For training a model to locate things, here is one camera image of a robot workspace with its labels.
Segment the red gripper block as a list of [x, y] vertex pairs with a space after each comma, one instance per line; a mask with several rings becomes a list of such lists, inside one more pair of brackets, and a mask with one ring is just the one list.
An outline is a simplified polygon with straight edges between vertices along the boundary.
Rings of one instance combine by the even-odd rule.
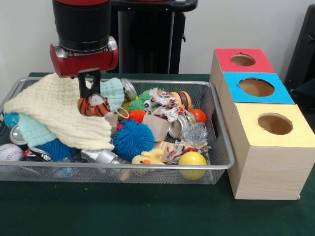
[[55, 72], [61, 78], [78, 76], [80, 97], [88, 99], [90, 90], [86, 87], [86, 76], [92, 70], [92, 94], [100, 94], [101, 71], [116, 68], [119, 50], [116, 40], [109, 37], [108, 45], [94, 53], [73, 53], [66, 51], [59, 44], [50, 45], [50, 57]]

